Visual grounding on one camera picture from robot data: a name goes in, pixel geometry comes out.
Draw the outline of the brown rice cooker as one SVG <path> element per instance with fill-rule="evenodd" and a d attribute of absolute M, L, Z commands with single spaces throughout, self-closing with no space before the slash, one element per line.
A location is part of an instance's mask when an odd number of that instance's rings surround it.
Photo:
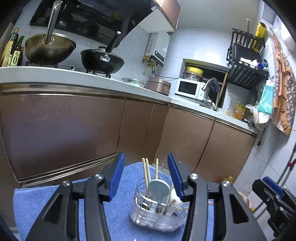
<path fill-rule="evenodd" d="M 163 95 L 168 96 L 170 93 L 171 83 L 159 77 L 149 77 L 145 88 Z"/>

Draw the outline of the white microwave oven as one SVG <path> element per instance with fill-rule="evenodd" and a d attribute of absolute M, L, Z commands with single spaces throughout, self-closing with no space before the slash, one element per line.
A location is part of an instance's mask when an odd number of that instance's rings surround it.
<path fill-rule="evenodd" d="M 203 101 L 205 92 L 202 90 L 202 88 L 204 85 L 204 82 L 179 78 L 177 81 L 175 94 L 198 101 Z"/>

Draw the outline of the steel bowl green board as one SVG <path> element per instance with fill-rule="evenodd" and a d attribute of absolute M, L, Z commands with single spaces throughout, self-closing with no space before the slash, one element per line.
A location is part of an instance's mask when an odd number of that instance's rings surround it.
<path fill-rule="evenodd" d="M 133 86 L 137 86 L 137 87 L 141 87 L 144 88 L 146 86 L 146 83 L 143 81 L 140 81 L 138 79 L 134 79 L 134 78 L 122 78 L 124 83 L 128 83 L 131 84 Z"/>

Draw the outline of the yellow roll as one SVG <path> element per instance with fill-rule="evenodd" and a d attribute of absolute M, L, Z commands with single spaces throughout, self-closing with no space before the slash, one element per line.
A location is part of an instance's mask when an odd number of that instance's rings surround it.
<path fill-rule="evenodd" d="M 258 39 L 263 40 L 264 36 L 266 34 L 266 24 L 263 22 L 259 22 L 259 24 L 257 25 L 257 29 L 256 29 L 256 33 L 255 33 L 255 37 L 257 37 Z M 252 44 L 252 50 L 254 50 L 255 52 L 259 52 L 260 46 L 262 45 L 262 43 L 258 40 L 254 40 L 254 43 Z"/>

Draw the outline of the gas stove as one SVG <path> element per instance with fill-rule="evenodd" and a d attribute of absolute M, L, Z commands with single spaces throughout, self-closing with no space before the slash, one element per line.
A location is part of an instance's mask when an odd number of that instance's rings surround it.
<path fill-rule="evenodd" d="M 34 64 L 34 63 L 30 62 L 30 61 L 26 61 L 25 64 L 24 64 L 24 66 L 28 66 L 28 67 L 30 66 L 30 67 L 57 68 L 57 69 L 71 70 L 71 71 L 88 73 L 88 74 L 93 74 L 93 75 L 102 76 L 102 77 L 106 77 L 106 78 L 111 78 L 111 75 L 110 74 L 98 73 L 98 72 L 94 72 L 92 70 L 75 68 L 73 66 L 71 66 L 71 67 L 69 67 L 69 66 L 63 66 L 63 65 L 59 65 L 59 64 L 55 64 L 55 65 L 41 65 L 41 64 Z"/>

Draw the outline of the brown lower cabinets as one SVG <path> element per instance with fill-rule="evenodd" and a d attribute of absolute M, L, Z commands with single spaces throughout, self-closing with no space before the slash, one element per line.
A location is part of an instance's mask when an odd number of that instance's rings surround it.
<path fill-rule="evenodd" d="M 166 163 L 174 152 L 205 180 L 237 178 L 255 138 L 241 123 L 155 94 L 2 84 L 1 216 L 15 225 L 16 188 L 89 177 L 118 152 L 126 164 L 143 157 Z"/>

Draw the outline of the yellow detergent bottle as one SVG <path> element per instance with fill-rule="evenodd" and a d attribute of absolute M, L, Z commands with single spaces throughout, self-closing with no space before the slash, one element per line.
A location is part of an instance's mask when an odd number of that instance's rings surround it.
<path fill-rule="evenodd" d="M 246 107 L 243 104 L 240 104 L 240 101 L 237 101 L 234 108 L 233 117 L 237 120 L 242 120 L 244 118 Z"/>

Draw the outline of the oil bottle yellow label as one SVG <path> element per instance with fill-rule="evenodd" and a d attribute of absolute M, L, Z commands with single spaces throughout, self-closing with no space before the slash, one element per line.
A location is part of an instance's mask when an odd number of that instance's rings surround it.
<path fill-rule="evenodd" d="M 13 56 L 11 58 L 10 66 L 17 66 L 18 65 L 20 54 L 22 52 L 22 43 L 23 43 L 24 38 L 25 38 L 25 36 L 20 36 L 20 38 L 18 40 L 18 43 L 16 45 L 16 48 L 15 48 L 15 50 L 13 52 Z"/>

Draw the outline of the beige trash bin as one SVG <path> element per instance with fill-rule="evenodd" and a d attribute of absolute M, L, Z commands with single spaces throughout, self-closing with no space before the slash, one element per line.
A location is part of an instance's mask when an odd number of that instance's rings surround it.
<path fill-rule="evenodd" d="M 247 198 L 246 195 L 244 195 L 242 192 L 238 191 L 238 194 L 240 195 L 240 197 L 243 199 L 243 201 L 245 202 L 245 204 L 247 205 L 248 208 L 251 208 L 251 204 L 249 199 Z"/>

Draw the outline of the black range hood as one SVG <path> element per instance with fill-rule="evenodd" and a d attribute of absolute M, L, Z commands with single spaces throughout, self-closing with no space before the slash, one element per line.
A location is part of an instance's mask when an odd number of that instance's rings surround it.
<path fill-rule="evenodd" d="M 128 35 L 143 19 L 158 7 L 154 1 L 64 0 L 59 9 L 55 30 L 71 32 L 108 45 L 116 32 Z"/>

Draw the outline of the blue towel mat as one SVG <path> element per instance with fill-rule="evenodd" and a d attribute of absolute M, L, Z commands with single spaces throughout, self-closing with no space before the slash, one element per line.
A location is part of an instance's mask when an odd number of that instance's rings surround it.
<path fill-rule="evenodd" d="M 116 196 L 104 202 L 107 225 L 112 240 L 181 240 L 184 226 L 174 232 L 159 232 L 140 227 L 130 219 L 137 182 L 144 177 L 141 162 L 125 166 Z M 16 226 L 25 240 L 38 215 L 58 187 L 43 186 L 15 189 L 13 210 Z"/>

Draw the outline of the large pale blue spoon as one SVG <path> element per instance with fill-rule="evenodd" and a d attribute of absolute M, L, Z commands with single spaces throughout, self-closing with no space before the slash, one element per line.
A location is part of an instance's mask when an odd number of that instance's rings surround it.
<path fill-rule="evenodd" d="M 170 186 L 163 180 L 154 179 L 148 184 L 148 190 L 151 199 L 159 203 L 169 195 Z"/>

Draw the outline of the cooking oil jug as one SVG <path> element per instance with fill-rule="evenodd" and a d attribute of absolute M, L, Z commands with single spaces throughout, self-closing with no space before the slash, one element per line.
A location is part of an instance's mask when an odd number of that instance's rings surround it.
<path fill-rule="evenodd" d="M 233 177 L 232 176 L 226 177 L 224 180 L 233 184 Z"/>

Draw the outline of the chrome kitchen faucet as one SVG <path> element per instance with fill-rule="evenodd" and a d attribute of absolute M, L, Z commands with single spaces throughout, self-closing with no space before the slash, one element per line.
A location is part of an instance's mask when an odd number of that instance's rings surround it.
<path fill-rule="evenodd" d="M 202 87 L 203 95 L 203 104 L 207 108 L 216 110 L 218 108 L 218 98 L 220 94 L 220 86 L 217 78 L 210 78 L 205 85 Z"/>

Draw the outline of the small white spoon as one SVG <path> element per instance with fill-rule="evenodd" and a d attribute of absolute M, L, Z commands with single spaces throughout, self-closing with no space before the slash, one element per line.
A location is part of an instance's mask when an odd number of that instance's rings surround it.
<path fill-rule="evenodd" d="M 169 194 L 169 198 L 166 202 L 166 212 L 165 215 L 171 216 L 173 212 L 175 212 L 180 206 L 182 206 L 183 202 L 177 196 L 175 188 L 173 188 Z"/>

